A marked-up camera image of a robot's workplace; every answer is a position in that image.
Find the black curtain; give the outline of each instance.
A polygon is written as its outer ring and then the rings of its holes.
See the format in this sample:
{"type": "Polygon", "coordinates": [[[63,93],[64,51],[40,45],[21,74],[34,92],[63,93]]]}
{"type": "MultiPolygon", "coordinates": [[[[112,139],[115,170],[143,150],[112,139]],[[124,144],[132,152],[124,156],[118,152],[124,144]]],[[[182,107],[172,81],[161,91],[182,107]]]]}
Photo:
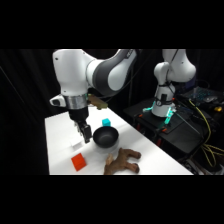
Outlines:
{"type": "MultiPolygon", "coordinates": [[[[107,59],[118,49],[84,50],[99,59],[107,59]]],[[[60,93],[53,68],[53,51],[0,49],[0,172],[48,174],[44,119],[66,111],[49,104],[49,100],[60,93]]],[[[208,81],[211,89],[224,92],[224,50],[188,49],[187,54],[198,69],[198,78],[208,81]]],[[[110,101],[110,108],[123,118],[123,109],[130,103],[134,105],[155,94],[157,81],[153,71],[163,61],[162,50],[145,49],[134,72],[146,59],[147,63],[133,80],[131,102],[130,85],[110,101]]],[[[219,147],[224,145],[223,138],[218,137],[216,143],[219,147]]]]}

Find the red block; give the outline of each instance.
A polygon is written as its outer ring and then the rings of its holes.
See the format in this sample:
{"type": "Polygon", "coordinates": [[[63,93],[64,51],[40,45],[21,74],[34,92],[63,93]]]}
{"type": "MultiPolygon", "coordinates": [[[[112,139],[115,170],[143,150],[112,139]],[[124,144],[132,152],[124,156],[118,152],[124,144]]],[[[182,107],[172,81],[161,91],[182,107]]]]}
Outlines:
{"type": "Polygon", "coordinates": [[[81,153],[72,158],[72,162],[77,172],[86,166],[85,159],[81,153]]]}

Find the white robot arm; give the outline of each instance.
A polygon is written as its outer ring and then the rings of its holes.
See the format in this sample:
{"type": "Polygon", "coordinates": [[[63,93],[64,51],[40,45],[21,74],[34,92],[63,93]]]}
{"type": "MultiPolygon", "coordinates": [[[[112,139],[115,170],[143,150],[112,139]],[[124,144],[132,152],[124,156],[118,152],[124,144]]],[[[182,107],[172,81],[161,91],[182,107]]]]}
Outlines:
{"type": "Polygon", "coordinates": [[[187,58],[186,49],[163,49],[164,63],[155,68],[158,80],[156,101],[152,113],[158,117],[167,117],[170,107],[174,107],[173,97],[175,87],[173,82],[189,82],[194,78],[196,68],[187,58]]]}
{"type": "MultiPolygon", "coordinates": [[[[108,60],[97,60],[82,49],[60,49],[54,52],[53,61],[61,94],[50,100],[53,106],[66,107],[85,142],[92,138],[87,105],[88,88],[102,95],[114,96],[124,86],[129,70],[142,49],[119,49],[108,60]]],[[[185,49],[164,49],[165,63],[156,66],[159,86],[153,114],[166,117],[175,92],[171,81],[187,82],[194,77],[195,67],[188,61],[185,49]]]]}
{"type": "Polygon", "coordinates": [[[82,49],[61,49],[53,54],[61,94],[50,100],[53,106],[66,107],[85,142],[92,138],[87,105],[88,88],[97,89],[102,95],[114,96],[124,86],[131,66],[140,49],[119,49],[108,60],[97,60],[82,49]]]}

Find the cyan object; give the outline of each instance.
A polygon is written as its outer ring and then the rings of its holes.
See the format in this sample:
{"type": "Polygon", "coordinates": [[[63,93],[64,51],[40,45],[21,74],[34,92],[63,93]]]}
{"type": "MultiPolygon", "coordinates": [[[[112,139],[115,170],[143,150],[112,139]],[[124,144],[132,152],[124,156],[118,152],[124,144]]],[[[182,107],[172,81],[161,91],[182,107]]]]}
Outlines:
{"type": "Polygon", "coordinates": [[[109,119],[103,120],[103,127],[111,127],[111,122],[109,119]]]}

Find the plush toy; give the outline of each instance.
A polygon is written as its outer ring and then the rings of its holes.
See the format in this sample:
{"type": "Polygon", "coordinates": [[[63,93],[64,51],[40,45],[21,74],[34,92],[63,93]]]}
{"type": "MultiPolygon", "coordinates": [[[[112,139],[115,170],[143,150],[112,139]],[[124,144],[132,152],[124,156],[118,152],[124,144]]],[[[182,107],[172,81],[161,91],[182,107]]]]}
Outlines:
{"type": "Polygon", "coordinates": [[[116,171],[121,171],[125,169],[129,169],[134,173],[139,173],[140,169],[138,164],[131,164],[127,162],[128,157],[133,157],[136,159],[141,158],[141,153],[135,152],[130,149],[120,149],[119,155],[116,160],[114,160],[113,155],[109,154],[106,166],[104,170],[104,175],[113,175],[116,171]]]}

